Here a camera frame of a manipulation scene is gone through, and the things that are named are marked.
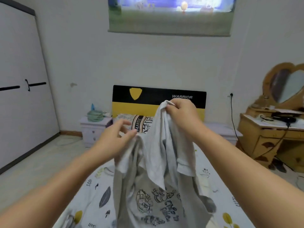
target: headboard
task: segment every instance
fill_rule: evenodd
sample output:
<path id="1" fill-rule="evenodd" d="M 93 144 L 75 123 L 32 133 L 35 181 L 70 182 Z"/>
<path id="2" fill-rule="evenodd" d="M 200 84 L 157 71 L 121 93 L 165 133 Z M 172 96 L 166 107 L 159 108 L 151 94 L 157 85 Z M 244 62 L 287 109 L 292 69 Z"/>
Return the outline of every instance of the headboard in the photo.
<path id="1" fill-rule="evenodd" d="M 207 92 L 172 90 L 135 86 L 113 86 L 112 114 L 154 116 L 159 105 L 173 98 L 190 99 L 197 107 L 202 120 L 205 117 Z"/>

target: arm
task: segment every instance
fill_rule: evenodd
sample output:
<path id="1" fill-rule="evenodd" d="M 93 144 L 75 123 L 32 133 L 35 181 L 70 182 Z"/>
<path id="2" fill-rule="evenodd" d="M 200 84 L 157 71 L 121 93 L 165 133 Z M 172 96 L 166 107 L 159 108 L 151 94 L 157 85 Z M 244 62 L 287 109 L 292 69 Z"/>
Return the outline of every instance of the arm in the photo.
<path id="1" fill-rule="evenodd" d="M 35 189 L 9 207 L 0 216 L 1 227 L 52 227 L 87 177 L 100 165 L 115 157 L 136 135 L 136 130 L 127 131 L 124 124 L 131 123 L 119 120 L 105 129 L 94 147 L 74 159 L 45 186 Z M 119 131 L 126 135 L 118 138 Z"/>
<path id="2" fill-rule="evenodd" d="M 303 227 L 304 193 L 267 170 L 201 122 L 190 100 L 167 112 L 204 152 L 256 227 Z"/>

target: wooden mirror frame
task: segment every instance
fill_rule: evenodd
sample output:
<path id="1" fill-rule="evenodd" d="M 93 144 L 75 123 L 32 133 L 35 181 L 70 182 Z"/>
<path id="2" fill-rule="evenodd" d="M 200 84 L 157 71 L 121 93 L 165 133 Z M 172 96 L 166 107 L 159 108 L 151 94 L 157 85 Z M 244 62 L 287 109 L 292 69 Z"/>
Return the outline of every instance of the wooden mirror frame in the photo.
<path id="1" fill-rule="evenodd" d="M 258 104 L 262 107 L 264 107 L 265 104 L 265 97 L 268 97 L 268 104 L 273 105 L 278 109 L 290 109 L 290 110 L 298 110 L 303 106 L 304 101 L 304 87 L 297 92 L 295 95 L 293 95 L 291 98 L 287 99 L 286 101 L 282 103 L 278 103 L 274 100 L 272 93 L 271 93 L 271 80 L 272 78 L 281 70 L 287 69 L 290 71 L 290 75 L 292 75 L 297 70 L 303 70 L 304 71 L 304 63 L 299 65 L 294 65 L 290 62 L 285 62 L 276 65 L 273 67 L 265 76 L 263 81 L 263 94 L 254 102 L 254 104 Z"/>

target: wardrobe door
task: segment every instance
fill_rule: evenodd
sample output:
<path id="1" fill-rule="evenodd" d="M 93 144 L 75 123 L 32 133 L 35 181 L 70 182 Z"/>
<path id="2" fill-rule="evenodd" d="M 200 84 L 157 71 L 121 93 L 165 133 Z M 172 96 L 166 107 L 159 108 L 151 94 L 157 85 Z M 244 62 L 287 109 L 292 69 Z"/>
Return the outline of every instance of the wardrobe door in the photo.
<path id="1" fill-rule="evenodd" d="M 35 18 L 0 3 L 0 168 L 58 132 Z"/>

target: pillow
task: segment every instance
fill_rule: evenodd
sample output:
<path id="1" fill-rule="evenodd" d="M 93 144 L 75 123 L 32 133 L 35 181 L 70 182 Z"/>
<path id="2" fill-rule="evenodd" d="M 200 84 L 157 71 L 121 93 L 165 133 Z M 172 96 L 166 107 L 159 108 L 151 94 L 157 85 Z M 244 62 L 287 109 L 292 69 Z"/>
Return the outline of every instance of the pillow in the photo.
<path id="1" fill-rule="evenodd" d="M 137 129 L 139 133 L 147 133 L 153 122 L 153 117 L 131 114 L 119 114 L 114 119 L 114 122 L 121 118 L 132 122 L 132 125 L 126 126 L 129 130 Z"/>

